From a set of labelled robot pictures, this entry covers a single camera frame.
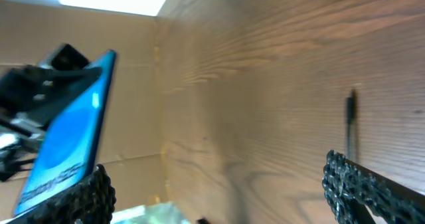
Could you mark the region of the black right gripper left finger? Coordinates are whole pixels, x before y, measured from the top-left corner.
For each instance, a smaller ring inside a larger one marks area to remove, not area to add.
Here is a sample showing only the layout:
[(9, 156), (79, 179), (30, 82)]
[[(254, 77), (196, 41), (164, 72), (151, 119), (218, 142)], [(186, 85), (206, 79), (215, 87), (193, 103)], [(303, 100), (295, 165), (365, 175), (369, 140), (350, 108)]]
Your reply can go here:
[(77, 184), (48, 198), (7, 224), (109, 224), (116, 191), (103, 165)]

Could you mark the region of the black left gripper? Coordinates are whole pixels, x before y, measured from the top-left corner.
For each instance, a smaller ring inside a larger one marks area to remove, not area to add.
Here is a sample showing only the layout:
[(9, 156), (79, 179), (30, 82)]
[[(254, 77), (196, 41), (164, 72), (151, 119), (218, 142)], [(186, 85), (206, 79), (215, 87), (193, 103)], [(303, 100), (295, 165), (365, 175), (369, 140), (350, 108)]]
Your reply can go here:
[(64, 43), (36, 65), (11, 68), (1, 76), (1, 181), (27, 170), (48, 126), (92, 86), (102, 68)]

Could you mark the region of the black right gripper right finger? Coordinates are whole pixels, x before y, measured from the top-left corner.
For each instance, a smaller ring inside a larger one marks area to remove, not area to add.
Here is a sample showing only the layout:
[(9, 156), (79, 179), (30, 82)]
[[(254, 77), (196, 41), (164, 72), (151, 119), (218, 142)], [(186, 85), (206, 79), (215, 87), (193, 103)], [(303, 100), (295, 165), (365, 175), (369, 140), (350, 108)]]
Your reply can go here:
[(324, 196), (338, 223), (423, 223), (424, 195), (330, 150), (323, 167)]

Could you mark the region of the blue Galaxy smartphone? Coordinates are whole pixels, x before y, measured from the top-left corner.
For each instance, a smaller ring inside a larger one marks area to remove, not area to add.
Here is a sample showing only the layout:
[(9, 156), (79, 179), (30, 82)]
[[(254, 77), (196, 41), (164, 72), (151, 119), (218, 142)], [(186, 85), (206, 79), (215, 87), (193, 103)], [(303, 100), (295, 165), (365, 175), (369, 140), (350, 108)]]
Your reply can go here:
[(102, 69), (100, 78), (49, 125), (13, 215), (65, 191), (94, 169), (116, 59), (116, 51), (108, 50), (92, 61), (90, 68)]

